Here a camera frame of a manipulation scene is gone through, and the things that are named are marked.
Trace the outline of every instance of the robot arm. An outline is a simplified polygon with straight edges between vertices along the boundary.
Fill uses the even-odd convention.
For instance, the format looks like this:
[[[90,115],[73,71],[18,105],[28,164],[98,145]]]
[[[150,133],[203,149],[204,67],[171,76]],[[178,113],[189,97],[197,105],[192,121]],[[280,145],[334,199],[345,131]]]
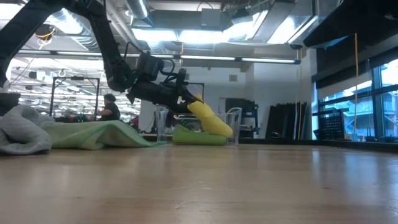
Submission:
[[[176,82],[166,82],[161,85],[152,83],[157,74],[162,71],[164,62],[147,53],[139,57],[138,66],[131,70],[120,55],[108,19],[106,9],[96,0],[30,0],[6,26],[0,30],[0,84],[7,80],[6,71],[11,59],[32,37],[51,14],[67,9],[87,18],[98,42],[103,56],[104,69],[108,86],[112,90],[126,91],[131,102],[135,98],[151,101],[154,104],[168,106],[176,113],[189,113],[187,103],[197,99],[187,91],[185,70],[180,70]],[[185,104],[178,104],[182,97]]]

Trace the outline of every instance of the green cloth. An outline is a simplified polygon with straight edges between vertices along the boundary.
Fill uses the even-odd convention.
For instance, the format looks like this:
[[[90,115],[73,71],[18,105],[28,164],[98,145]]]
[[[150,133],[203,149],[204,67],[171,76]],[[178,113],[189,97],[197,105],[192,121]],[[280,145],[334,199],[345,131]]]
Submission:
[[[174,144],[224,146],[227,138],[215,134],[196,133],[182,125],[176,125],[173,133]]]
[[[121,121],[84,123],[50,123],[42,127],[50,137],[53,149],[100,149],[113,147],[149,147],[157,143],[146,141],[138,132]]]

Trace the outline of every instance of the gray cloth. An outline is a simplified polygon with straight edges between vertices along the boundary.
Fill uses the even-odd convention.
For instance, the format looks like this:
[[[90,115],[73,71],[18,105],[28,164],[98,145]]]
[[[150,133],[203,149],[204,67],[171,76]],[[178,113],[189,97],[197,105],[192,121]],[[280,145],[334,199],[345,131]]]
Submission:
[[[18,105],[0,120],[0,153],[28,155],[47,152],[51,138],[41,126],[54,119],[39,114],[30,106]]]

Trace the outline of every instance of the desk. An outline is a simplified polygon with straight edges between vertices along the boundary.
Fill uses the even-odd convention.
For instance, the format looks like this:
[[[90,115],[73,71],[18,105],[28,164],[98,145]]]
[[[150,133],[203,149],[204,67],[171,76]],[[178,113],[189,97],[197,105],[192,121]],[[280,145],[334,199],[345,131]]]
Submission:
[[[398,156],[160,146],[0,157],[0,223],[396,223]]]

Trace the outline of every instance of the yellow object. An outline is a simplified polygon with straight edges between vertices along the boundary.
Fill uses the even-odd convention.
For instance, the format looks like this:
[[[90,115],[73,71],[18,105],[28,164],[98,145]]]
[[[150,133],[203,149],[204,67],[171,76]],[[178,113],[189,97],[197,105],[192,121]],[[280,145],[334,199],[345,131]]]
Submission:
[[[202,100],[200,94],[196,95],[196,97]],[[188,105],[188,110],[200,120],[202,128],[207,133],[217,134],[227,138],[232,137],[232,128],[217,117],[206,103],[196,101]]]

